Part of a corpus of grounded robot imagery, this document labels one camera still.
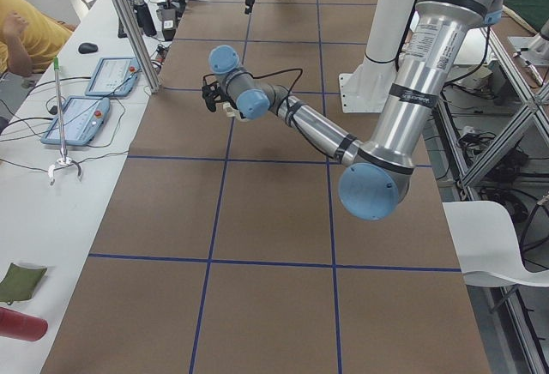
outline black computer mouse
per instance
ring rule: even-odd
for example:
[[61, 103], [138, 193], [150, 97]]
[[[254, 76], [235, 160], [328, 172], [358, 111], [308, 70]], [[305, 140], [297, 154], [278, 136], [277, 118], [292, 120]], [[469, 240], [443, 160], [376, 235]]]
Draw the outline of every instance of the black computer mouse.
[[91, 52], [97, 52], [97, 50], [97, 45], [91, 42], [82, 42], [78, 47], [78, 52], [81, 54], [89, 54]]

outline person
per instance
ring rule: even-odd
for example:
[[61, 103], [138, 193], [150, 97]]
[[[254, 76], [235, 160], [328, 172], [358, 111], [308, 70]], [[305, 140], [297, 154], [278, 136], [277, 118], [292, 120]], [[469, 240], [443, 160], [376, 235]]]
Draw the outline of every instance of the person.
[[72, 34], [72, 26], [25, 0], [0, 0], [0, 72], [43, 73]]

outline white table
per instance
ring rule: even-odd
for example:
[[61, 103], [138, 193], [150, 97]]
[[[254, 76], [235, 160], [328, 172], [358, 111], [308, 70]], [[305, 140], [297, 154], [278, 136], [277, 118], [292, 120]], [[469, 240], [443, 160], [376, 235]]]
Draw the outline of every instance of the white table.
[[[161, 38], [160, 25], [158, 22], [156, 25], [157, 37]], [[128, 39], [119, 39], [117, 30], [118, 17], [112, 1], [98, 0], [58, 55], [60, 77], [91, 76], [101, 57], [133, 56], [130, 42]], [[144, 40], [149, 54], [152, 54], [159, 42], [147, 37]], [[97, 44], [98, 52], [79, 54], [77, 49], [82, 42]], [[50, 67], [39, 82], [53, 79], [53, 69]], [[83, 95], [87, 82], [62, 82], [63, 96]], [[121, 99], [126, 113], [112, 145], [108, 148], [69, 147], [69, 156], [78, 161], [127, 151], [145, 111], [149, 94], [147, 81], [144, 75], [140, 75], [130, 95]], [[17, 112], [18, 117], [50, 117], [45, 103], [54, 95], [55, 84], [38, 87], [22, 104]], [[52, 100], [49, 104], [55, 105], [56, 101]], [[92, 141], [93, 145], [107, 144], [112, 138], [123, 108], [117, 101], [111, 104], [106, 124]], [[29, 123], [37, 132], [44, 131], [48, 124], [39, 120], [31, 120]], [[29, 134], [26, 125], [18, 123], [6, 129], [0, 140]], [[47, 170], [59, 158], [59, 150], [58, 147], [41, 144], [38, 137], [32, 136], [18, 141], [0, 142], [0, 158]], [[45, 337], [36, 342], [0, 337], [0, 372], [40, 372], [124, 161], [125, 154], [89, 161], [82, 165], [84, 175], [81, 181], [74, 167], [58, 171], [53, 186], [50, 186], [44, 172], [31, 172], [0, 162], [0, 279], [11, 262], [48, 268], [30, 301], [0, 306], [42, 317], [49, 323]]]

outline red can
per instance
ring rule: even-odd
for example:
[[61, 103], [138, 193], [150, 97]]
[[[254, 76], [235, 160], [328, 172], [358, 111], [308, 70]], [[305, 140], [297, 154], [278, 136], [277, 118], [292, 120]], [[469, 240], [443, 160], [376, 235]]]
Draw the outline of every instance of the red can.
[[36, 341], [48, 330], [48, 322], [0, 307], [0, 335], [17, 340]]

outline hand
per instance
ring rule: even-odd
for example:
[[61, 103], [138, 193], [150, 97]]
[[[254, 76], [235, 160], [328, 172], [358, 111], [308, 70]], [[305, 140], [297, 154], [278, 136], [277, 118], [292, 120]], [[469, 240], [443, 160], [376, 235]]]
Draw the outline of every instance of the hand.
[[28, 27], [28, 22], [25, 18], [17, 14], [15, 11], [11, 11], [3, 22], [3, 36], [4, 38], [16, 37], [20, 38]]

